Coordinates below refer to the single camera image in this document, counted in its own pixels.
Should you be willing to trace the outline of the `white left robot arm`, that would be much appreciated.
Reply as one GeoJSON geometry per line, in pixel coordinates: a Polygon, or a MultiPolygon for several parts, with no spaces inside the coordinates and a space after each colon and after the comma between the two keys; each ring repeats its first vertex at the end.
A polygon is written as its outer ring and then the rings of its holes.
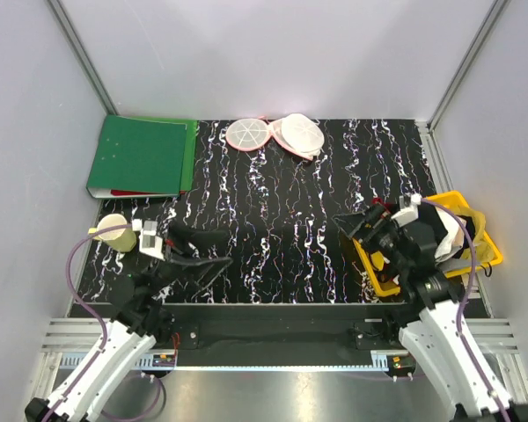
{"type": "Polygon", "coordinates": [[[95,421],[115,389],[139,358],[153,347],[176,346],[174,316],[158,292],[173,282],[208,288],[232,262],[231,257],[204,257],[202,250],[224,241],[223,229],[202,230],[171,225],[163,236],[154,221],[135,219],[90,229],[88,240],[131,234],[139,251],[157,262],[129,279],[128,292],[115,304],[108,321],[98,321],[100,334],[90,351],[46,398],[33,398],[25,408],[28,421],[95,421]]]}

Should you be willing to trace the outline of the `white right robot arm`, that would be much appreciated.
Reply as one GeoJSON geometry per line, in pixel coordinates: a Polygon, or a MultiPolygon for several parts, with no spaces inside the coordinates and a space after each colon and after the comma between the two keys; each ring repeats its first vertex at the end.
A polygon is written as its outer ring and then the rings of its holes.
{"type": "Polygon", "coordinates": [[[436,230],[414,219],[400,224],[382,204],[334,222],[366,252],[381,252],[399,277],[405,308],[382,326],[392,348],[404,347],[440,396],[450,421],[528,421],[488,365],[464,318],[462,295],[436,264],[436,230]]]}

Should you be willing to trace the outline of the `black bra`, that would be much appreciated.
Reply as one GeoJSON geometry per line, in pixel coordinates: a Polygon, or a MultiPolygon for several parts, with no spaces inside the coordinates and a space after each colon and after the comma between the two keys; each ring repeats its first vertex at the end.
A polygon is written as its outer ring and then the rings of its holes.
{"type": "Polygon", "coordinates": [[[432,228],[435,239],[440,244],[448,235],[448,230],[437,212],[437,208],[426,203],[421,203],[417,209],[418,220],[432,228]]]}

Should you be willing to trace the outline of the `white pink mesh laundry bag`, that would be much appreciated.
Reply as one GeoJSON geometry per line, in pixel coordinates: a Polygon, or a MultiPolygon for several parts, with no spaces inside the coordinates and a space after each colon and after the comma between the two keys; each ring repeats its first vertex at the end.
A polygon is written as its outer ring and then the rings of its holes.
{"type": "Polygon", "coordinates": [[[289,153],[312,161],[321,152],[325,135],[318,124],[301,113],[292,113],[278,120],[241,119],[225,132],[228,145],[239,151],[263,148],[271,139],[289,153]]]}

